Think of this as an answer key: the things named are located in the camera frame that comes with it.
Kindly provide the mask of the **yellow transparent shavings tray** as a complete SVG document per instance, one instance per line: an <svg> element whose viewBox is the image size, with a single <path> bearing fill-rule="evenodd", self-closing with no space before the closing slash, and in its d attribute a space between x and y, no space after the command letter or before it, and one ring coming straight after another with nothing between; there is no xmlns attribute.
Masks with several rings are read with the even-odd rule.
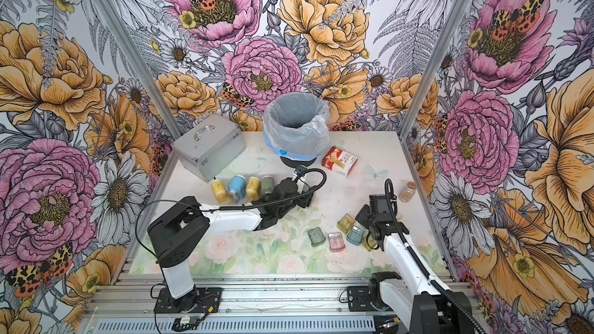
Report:
<svg viewBox="0 0 594 334"><path fill-rule="evenodd" d="M356 220L351 215L345 214L337 223L337 227L342 233L348 234L355 222Z"/></svg>

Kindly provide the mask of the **blue transparent shavings tray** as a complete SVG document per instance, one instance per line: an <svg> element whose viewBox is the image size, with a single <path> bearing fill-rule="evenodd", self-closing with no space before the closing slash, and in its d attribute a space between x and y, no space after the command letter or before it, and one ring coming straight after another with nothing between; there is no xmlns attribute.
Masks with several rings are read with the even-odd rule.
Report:
<svg viewBox="0 0 594 334"><path fill-rule="evenodd" d="M358 226L351 226L346 233L347 241L352 245L361 245L365 236L365 229Z"/></svg>

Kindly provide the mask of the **pink transparent shavings tray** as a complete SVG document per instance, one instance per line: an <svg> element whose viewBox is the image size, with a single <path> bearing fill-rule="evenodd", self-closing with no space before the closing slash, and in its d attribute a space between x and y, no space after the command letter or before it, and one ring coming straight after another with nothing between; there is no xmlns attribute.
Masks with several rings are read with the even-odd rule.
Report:
<svg viewBox="0 0 594 334"><path fill-rule="evenodd" d="M341 233L329 233L328 242L329 250L333 253L341 252L346 247Z"/></svg>

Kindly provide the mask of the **dark green pencil sharpener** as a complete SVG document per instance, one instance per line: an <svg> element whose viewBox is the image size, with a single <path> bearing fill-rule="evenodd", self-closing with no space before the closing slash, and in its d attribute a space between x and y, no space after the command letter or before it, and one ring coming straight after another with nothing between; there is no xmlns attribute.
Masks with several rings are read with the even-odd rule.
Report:
<svg viewBox="0 0 594 334"><path fill-rule="evenodd" d="M262 196L267 196L273 193L275 188L275 180L272 176L264 176L261 178L260 190Z"/></svg>

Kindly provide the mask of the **grey green shavings tray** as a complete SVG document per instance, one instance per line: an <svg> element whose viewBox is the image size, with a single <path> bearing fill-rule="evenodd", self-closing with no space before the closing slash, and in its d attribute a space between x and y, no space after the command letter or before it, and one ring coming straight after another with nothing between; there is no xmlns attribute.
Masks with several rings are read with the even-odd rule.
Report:
<svg viewBox="0 0 594 334"><path fill-rule="evenodd" d="M307 231L312 247L319 247L326 242L326 237L320 227L314 227Z"/></svg>

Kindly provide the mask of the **yellow pencil sharpener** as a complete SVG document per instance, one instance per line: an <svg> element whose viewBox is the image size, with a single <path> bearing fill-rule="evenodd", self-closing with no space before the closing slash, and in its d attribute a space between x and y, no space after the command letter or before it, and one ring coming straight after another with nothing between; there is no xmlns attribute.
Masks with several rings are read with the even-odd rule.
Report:
<svg viewBox="0 0 594 334"><path fill-rule="evenodd" d="M227 194L227 189L220 179L213 179L210 184L213 195L218 203L229 203L230 197Z"/></svg>
<svg viewBox="0 0 594 334"><path fill-rule="evenodd" d="M250 201L256 201L260 198L260 179L251 176L247 181L246 196Z"/></svg>

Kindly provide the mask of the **blue pencil sharpener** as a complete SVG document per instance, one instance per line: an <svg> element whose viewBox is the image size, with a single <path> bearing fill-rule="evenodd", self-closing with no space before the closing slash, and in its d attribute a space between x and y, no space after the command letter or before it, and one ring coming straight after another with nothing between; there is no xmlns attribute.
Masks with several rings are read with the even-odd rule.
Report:
<svg viewBox="0 0 594 334"><path fill-rule="evenodd" d="M236 175L228 185L228 196L232 203L239 203L246 197L247 181L244 176Z"/></svg>

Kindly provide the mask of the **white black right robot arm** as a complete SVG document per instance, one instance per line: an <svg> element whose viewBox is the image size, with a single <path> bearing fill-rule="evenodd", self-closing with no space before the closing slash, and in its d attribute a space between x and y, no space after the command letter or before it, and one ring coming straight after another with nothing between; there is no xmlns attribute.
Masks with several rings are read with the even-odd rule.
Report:
<svg viewBox="0 0 594 334"><path fill-rule="evenodd" d="M428 266L405 225L396 219L394 195L371 195L361 209L363 226L396 270L377 272L368 286L346 289L351 312L389 312L391 322L376 327L404 333L481 333L475 321L470 300L454 292Z"/></svg>

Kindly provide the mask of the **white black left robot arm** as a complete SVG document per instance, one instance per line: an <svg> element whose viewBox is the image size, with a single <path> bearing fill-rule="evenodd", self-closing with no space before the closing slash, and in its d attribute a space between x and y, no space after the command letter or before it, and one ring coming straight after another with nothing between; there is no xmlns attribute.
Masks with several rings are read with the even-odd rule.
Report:
<svg viewBox="0 0 594 334"><path fill-rule="evenodd" d="M190 272L190 255L202 239L212 233L269 229L293 208L308 207L314 193L325 182L323 179L299 193L298 179L283 179L271 194L251 205L210 206L199 203L193 196L176 202L148 226L148 236L166 284L159 292L154 312L199 312L200 300L212 296L199 292Z"/></svg>

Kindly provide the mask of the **floral table mat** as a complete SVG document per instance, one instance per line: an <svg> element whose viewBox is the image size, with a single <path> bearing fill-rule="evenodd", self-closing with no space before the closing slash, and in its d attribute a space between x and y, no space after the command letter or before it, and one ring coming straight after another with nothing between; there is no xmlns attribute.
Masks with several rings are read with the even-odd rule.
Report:
<svg viewBox="0 0 594 334"><path fill-rule="evenodd" d="M315 195L312 206L297 207L275 226L257 232L225 231L206 236L188 261L194 278L207 275L371 275L394 271L394 264L379 249L353 245L338 223L349 214L355 218L368 202L368 195L380 193L383 182L405 174L402 170L363 164L348 178L331 176ZM178 165L166 184L164 199L178 200L193 195L201 203L216 204L210 184ZM418 196L399 208L398 219L411 227L420 254L438 275L449 275L446 263ZM308 231L319 227L326 241L312 246ZM340 233L345 248L331 251L327 235ZM139 247L130 275L161 275L156 259Z"/></svg>

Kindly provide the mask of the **red white cardboard box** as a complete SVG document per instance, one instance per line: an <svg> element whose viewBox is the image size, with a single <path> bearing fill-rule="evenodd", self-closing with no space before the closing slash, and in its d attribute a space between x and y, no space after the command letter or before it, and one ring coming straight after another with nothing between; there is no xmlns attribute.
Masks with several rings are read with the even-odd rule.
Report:
<svg viewBox="0 0 594 334"><path fill-rule="evenodd" d="M323 157L322 166L333 173L347 178L357 162L357 156L333 146Z"/></svg>

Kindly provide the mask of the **black bin with plastic liner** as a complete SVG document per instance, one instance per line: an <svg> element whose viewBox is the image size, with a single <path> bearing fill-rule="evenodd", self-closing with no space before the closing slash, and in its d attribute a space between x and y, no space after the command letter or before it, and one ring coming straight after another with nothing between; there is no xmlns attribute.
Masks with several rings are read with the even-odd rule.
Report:
<svg viewBox="0 0 594 334"><path fill-rule="evenodd" d="M265 143L288 167L309 167L330 145L329 119L328 103L314 94L284 94L264 111Z"/></svg>

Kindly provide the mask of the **silver metal case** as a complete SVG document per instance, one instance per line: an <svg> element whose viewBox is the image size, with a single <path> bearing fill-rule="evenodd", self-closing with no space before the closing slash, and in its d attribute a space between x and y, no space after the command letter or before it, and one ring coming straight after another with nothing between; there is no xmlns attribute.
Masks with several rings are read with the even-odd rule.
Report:
<svg viewBox="0 0 594 334"><path fill-rule="evenodd" d="M212 115L173 142L183 166L210 182L245 150L241 129L231 120Z"/></svg>

